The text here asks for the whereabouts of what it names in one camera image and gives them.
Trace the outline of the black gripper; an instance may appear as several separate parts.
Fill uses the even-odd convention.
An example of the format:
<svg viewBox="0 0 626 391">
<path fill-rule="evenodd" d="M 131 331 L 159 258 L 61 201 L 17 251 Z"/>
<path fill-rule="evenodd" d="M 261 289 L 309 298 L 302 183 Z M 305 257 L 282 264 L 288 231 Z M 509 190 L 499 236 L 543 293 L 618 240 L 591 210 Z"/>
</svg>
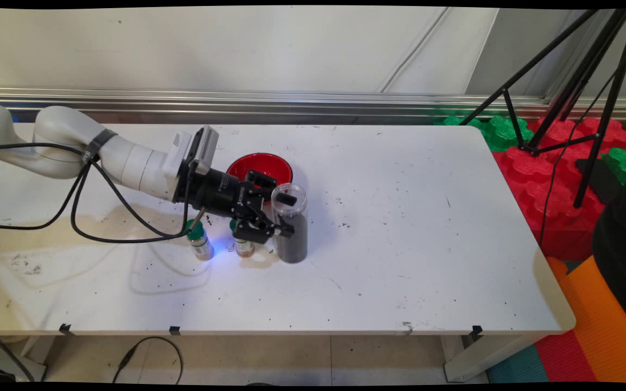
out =
<svg viewBox="0 0 626 391">
<path fill-rule="evenodd" d="M 272 219 L 263 212 L 264 202 L 272 200 L 277 181 L 264 173 L 250 170 L 245 180 L 214 169 L 204 175 L 196 173 L 194 164 L 182 163 L 174 192 L 175 203 L 186 203 L 194 210 L 233 218 L 233 236 L 242 241 L 266 243 L 271 237 L 289 238 L 295 228 L 280 215 Z M 296 196 L 286 191 L 274 195 L 276 202 L 293 207 Z"/>
</svg>

